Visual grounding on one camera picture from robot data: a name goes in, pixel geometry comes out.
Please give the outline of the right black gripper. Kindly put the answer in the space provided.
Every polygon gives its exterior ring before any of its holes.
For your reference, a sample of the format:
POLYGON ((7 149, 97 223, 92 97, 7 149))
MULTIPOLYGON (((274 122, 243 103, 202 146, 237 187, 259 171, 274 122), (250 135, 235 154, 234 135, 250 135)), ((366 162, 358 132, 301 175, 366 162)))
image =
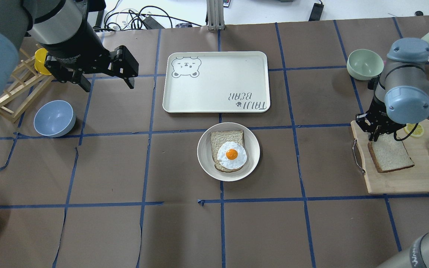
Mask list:
POLYGON ((372 99, 365 113, 356 114, 355 122, 362 131, 369 133, 369 142, 376 142, 382 134, 393 134, 405 127, 405 124, 399 124, 388 117, 386 105, 378 98, 372 99))

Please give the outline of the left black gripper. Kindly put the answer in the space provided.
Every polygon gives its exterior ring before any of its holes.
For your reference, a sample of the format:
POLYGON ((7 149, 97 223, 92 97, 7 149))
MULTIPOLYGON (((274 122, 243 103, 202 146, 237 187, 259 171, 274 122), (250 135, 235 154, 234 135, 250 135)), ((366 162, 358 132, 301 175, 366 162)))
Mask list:
POLYGON ((105 49, 86 20, 66 41, 43 44, 43 47, 48 51, 44 66, 61 83, 77 84, 90 93, 91 83, 85 74, 104 73, 123 79, 130 89, 135 87, 134 78, 139 74, 138 61, 124 45, 111 52, 105 49))

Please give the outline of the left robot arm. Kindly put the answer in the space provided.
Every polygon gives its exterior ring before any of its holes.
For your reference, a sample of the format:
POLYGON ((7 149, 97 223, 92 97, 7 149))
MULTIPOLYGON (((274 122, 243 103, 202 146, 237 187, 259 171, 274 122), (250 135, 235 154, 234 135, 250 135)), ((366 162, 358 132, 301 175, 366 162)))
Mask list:
POLYGON ((87 20, 104 0, 0 0, 0 95, 19 62, 26 34, 47 50, 44 66, 60 83, 90 91, 86 74, 119 77, 129 88, 139 64, 126 46, 107 50, 87 20))

